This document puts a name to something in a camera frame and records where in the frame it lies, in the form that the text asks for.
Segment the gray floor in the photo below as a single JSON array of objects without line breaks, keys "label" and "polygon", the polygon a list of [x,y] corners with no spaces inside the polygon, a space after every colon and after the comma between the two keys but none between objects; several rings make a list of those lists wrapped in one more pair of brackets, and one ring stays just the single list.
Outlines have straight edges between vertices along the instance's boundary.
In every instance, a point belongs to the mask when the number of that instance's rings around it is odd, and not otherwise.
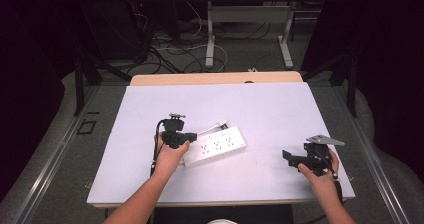
[{"label": "gray floor", "polygon": [[[223,23],[217,26],[216,34],[220,35],[225,30],[225,36],[246,37],[261,25],[262,23]],[[267,27],[268,24],[264,25],[254,36],[267,33]],[[252,67],[258,71],[285,71],[276,39],[282,32],[282,27],[270,27],[268,34],[261,39],[218,38],[216,44],[222,49],[215,48],[215,57],[223,62],[227,60],[225,71],[244,72]],[[295,40],[289,42],[294,70],[300,69],[313,29],[314,23],[296,25]],[[202,40],[198,35],[193,36],[194,33],[195,31],[184,37]],[[206,40],[203,39],[194,46],[205,43]],[[161,44],[156,48],[167,46],[168,44]],[[191,54],[200,59],[204,57],[205,50],[193,49]],[[180,68],[195,61],[192,55],[176,56],[164,50],[160,52]],[[222,71],[218,63],[217,60],[214,68],[208,71]],[[123,68],[126,63],[117,62],[114,65]],[[136,67],[129,73],[146,74],[155,67]],[[198,64],[187,68],[187,71],[198,70]],[[358,118],[350,118],[343,103],[346,85],[330,87],[327,82],[328,74],[322,73],[309,84],[330,134],[341,137],[348,143],[346,147],[338,148],[338,152],[346,170],[354,178],[352,185],[357,198],[346,202],[345,207],[358,223],[424,223],[421,213],[424,208],[422,183],[405,165],[373,148],[373,120],[366,99],[358,92]],[[107,72],[102,71],[102,76],[105,81],[100,87],[86,88],[87,96],[92,98],[88,98],[90,102],[87,103],[87,108],[76,118],[73,117],[73,76],[71,74],[63,79],[66,95],[62,106],[33,158],[0,204],[0,223],[99,223],[104,219],[103,210],[85,203],[89,192],[87,183],[94,179],[127,83]],[[79,134],[76,130],[84,121],[96,121],[91,135]],[[56,164],[53,166],[58,168],[49,169],[46,163]],[[51,181],[43,179],[49,174],[53,177]],[[46,186],[36,185],[37,181],[46,180]],[[317,203],[293,205],[295,223],[304,223],[321,214]]]}]

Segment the desk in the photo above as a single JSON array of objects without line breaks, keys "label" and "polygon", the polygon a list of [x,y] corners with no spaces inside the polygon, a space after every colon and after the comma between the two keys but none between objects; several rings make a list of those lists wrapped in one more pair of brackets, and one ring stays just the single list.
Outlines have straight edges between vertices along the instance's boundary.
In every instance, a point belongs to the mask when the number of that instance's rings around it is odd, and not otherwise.
[{"label": "desk", "polygon": [[213,67],[213,55],[215,36],[213,34],[214,22],[273,22],[285,23],[284,33],[278,36],[281,53],[285,67],[289,70],[293,68],[290,52],[287,47],[287,40],[290,33],[291,24],[294,17],[295,2],[290,6],[212,6],[208,2],[208,46],[206,51],[205,66]]},{"label": "desk", "polygon": [[[306,137],[329,135],[308,84],[301,80],[296,72],[134,77],[87,203],[119,206],[149,178],[156,124],[170,112],[187,115],[184,132],[202,131],[226,118],[229,127],[240,129],[247,147],[199,166],[179,166],[158,206],[315,200],[309,182],[281,154],[285,149],[304,156]],[[344,198],[355,197],[342,164],[339,177]]]}]

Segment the white table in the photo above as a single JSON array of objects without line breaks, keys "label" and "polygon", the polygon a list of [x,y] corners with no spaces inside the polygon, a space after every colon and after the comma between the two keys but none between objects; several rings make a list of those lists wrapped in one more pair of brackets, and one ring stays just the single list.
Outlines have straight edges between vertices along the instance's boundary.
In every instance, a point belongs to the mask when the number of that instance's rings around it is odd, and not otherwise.
[{"label": "white table", "polygon": [[208,2],[208,47],[205,66],[213,67],[215,36],[213,35],[214,22],[272,22],[285,23],[284,33],[278,36],[284,65],[287,69],[293,68],[293,61],[287,47],[287,40],[294,18],[295,2],[290,6],[213,6]]},{"label": "white table", "polygon": [[[305,156],[307,137],[329,134],[307,83],[273,82],[275,74],[285,73],[270,73],[268,83],[202,85],[187,83],[194,75],[208,83],[219,74],[165,75],[186,83],[127,87],[87,203],[119,206],[149,178],[156,124],[169,118],[170,112],[187,116],[184,132],[203,131],[226,118],[230,127],[240,129],[247,147],[217,161],[179,166],[158,206],[315,200],[309,182],[288,166],[282,150]],[[259,81],[267,82],[263,78],[266,73],[238,73],[234,78],[227,73],[222,77],[234,82],[240,75],[253,81],[259,76]],[[339,177],[344,198],[355,197],[342,164]]]}]

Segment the white power strip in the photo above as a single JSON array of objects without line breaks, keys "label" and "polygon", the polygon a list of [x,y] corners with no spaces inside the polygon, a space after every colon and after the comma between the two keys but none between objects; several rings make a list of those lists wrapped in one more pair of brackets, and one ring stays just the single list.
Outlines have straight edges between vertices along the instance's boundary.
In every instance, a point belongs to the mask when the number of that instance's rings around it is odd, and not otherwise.
[{"label": "white power strip", "polygon": [[190,144],[190,149],[183,156],[184,165],[190,167],[245,147],[246,143],[237,127],[198,136],[197,141]]}]

